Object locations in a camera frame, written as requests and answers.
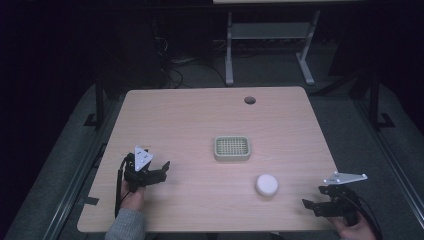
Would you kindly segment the grey metal stand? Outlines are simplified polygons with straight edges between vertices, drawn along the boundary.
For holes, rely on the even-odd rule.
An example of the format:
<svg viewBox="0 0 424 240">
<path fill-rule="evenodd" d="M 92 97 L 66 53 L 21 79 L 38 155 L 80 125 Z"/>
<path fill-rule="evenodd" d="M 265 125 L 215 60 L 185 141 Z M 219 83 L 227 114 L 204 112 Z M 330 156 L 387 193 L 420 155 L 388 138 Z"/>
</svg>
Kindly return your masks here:
<svg viewBox="0 0 424 240">
<path fill-rule="evenodd" d="M 307 85 L 314 85 L 315 80 L 307 63 L 307 54 L 312 43 L 320 11 L 313 13 L 309 22 L 283 23 L 237 23 L 233 14 L 227 14 L 225 85 L 234 85 L 232 41 L 233 40 L 304 40 L 303 48 L 296 53 L 296 59 Z"/>
</svg>

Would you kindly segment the person's left hand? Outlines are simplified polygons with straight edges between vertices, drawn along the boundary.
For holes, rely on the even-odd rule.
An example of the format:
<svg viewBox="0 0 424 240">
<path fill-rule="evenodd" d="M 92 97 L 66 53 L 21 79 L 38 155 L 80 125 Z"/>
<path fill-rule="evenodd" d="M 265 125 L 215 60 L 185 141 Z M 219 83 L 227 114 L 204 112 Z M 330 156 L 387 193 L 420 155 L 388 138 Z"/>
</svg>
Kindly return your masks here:
<svg viewBox="0 0 424 240">
<path fill-rule="evenodd" d="M 144 207 L 145 187 L 139 187 L 135 192 L 129 191 L 129 184 L 123 181 L 121 184 L 121 208 L 141 212 Z"/>
</svg>

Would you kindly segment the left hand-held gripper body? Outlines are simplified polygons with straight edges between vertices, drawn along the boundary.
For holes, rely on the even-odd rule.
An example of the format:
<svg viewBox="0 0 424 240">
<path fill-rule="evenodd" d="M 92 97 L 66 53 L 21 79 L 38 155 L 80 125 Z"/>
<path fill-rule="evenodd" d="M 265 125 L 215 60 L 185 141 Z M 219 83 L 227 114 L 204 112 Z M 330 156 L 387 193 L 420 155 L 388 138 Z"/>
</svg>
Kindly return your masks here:
<svg viewBox="0 0 424 240">
<path fill-rule="evenodd" d="M 146 187 L 146 177 L 151 173 L 149 166 L 153 155 L 140 146 L 134 147 L 123 160 L 124 180 L 129 184 L 129 191 L 135 192 L 139 187 Z"/>
</svg>

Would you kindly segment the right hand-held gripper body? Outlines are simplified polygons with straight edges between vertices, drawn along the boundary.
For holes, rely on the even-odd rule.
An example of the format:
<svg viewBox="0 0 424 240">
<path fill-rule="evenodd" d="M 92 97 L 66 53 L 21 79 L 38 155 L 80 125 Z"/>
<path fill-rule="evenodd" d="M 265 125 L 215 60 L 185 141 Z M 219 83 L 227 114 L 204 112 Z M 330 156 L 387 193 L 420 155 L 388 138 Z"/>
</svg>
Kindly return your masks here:
<svg viewBox="0 0 424 240">
<path fill-rule="evenodd" d="M 332 176 L 323 180 L 325 186 L 336 185 L 338 195 L 335 198 L 330 198 L 328 204 L 328 217 L 342 217 L 348 226 L 353 226 L 358 223 L 357 211 L 361 208 L 358 195 L 350 190 L 347 185 L 349 183 L 367 180 L 366 174 L 350 174 L 340 173 L 335 171 Z"/>
</svg>

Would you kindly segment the black metal stand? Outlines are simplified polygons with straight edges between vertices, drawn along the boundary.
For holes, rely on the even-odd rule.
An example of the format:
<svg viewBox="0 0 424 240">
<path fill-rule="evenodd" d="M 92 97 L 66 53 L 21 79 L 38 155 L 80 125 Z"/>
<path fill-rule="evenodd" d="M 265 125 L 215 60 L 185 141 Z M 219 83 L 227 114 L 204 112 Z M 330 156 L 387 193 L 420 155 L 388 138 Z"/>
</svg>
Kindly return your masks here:
<svg viewBox="0 0 424 240">
<path fill-rule="evenodd" d="M 113 99 L 115 95 L 112 77 L 107 71 L 100 72 L 95 79 L 95 112 L 88 115 L 84 125 L 98 130 L 105 119 L 105 99 Z"/>
<path fill-rule="evenodd" d="M 379 112 L 380 80 L 372 68 L 362 68 L 349 92 L 354 100 L 362 99 L 369 93 L 368 121 L 379 131 L 381 128 L 394 128 L 395 124 L 387 113 Z"/>
</svg>

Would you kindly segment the white round soap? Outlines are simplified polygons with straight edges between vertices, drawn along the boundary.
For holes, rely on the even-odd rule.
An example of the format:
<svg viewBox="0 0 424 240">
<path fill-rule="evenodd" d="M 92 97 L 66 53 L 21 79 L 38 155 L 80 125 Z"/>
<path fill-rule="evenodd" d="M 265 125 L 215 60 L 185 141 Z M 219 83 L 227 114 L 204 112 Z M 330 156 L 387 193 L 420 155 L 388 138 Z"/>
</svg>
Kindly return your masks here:
<svg viewBox="0 0 424 240">
<path fill-rule="evenodd" d="M 277 179 L 270 174 L 260 175 L 255 183 L 255 189 L 259 195 L 263 197 L 272 197 L 274 196 L 279 188 L 279 183 Z"/>
</svg>

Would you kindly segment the green soap dish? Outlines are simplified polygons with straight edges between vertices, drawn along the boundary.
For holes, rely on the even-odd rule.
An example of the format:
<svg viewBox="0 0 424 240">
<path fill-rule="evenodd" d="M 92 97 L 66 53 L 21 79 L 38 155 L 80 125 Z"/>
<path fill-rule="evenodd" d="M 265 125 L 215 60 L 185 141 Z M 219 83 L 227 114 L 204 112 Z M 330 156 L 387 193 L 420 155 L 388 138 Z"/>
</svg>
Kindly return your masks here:
<svg viewBox="0 0 424 240">
<path fill-rule="evenodd" d="M 217 136 L 214 140 L 216 161 L 247 161 L 250 155 L 250 142 L 246 136 Z"/>
</svg>

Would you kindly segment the person's right hand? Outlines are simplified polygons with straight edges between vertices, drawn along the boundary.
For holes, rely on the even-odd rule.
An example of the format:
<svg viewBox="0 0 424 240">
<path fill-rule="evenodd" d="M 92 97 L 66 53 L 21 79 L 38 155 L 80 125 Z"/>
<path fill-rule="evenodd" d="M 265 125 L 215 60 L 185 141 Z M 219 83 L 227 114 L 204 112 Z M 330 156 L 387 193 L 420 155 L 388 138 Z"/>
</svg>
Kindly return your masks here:
<svg viewBox="0 0 424 240">
<path fill-rule="evenodd" d="M 360 212 L 357 212 L 358 223 L 347 226 L 342 217 L 328 217 L 327 220 L 335 227 L 338 235 L 344 240 L 377 240 L 369 223 Z"/>
</svg>

